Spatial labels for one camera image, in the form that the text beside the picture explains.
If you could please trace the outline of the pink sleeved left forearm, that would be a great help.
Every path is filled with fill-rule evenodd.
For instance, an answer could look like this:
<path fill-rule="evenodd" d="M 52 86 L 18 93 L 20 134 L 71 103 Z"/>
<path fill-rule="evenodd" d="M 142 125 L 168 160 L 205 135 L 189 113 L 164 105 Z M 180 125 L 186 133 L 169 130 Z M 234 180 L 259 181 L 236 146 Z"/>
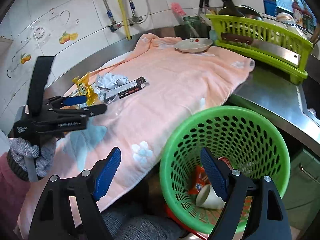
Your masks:
<path fill-rule="evenodd" d="M 1 156 L 1 239 L 18 239 L 14 229 L 29 189 L 27 172 L 10 152 L 4 153 Z"/>

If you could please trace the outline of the grey gloved left hand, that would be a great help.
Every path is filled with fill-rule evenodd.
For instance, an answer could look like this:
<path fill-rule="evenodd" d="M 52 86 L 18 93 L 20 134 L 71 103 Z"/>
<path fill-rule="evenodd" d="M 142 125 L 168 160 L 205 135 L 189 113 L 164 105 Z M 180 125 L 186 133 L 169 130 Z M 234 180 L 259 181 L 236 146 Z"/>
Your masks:
<path fill-rule="evenodd" d="M 12 140 L 7 161 L 14 174 L 23 181 L 36 182 L 49 172 L 55 155 L 56 138 L 50 138 L 42 146 L 31 145 L 22 138 Z"/>

